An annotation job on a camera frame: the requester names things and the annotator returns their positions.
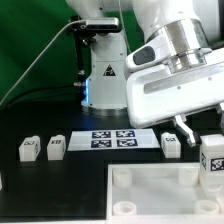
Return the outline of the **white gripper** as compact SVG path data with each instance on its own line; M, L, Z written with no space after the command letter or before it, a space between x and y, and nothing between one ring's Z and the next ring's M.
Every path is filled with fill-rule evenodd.
M186 117L217 104L219 126L224 134L224 49L207 54L206 64L171 74L166 65L133 73L126 84L130 123L144 128L173 119L190 147L200 135L186 124Z

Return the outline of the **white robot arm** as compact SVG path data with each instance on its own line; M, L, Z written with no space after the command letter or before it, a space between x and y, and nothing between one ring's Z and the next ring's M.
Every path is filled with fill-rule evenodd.
M76 46L91 49L79 75L84 110L126 112L135 128L171 121L200 144L187 116L224 105L224 0L66 0Z

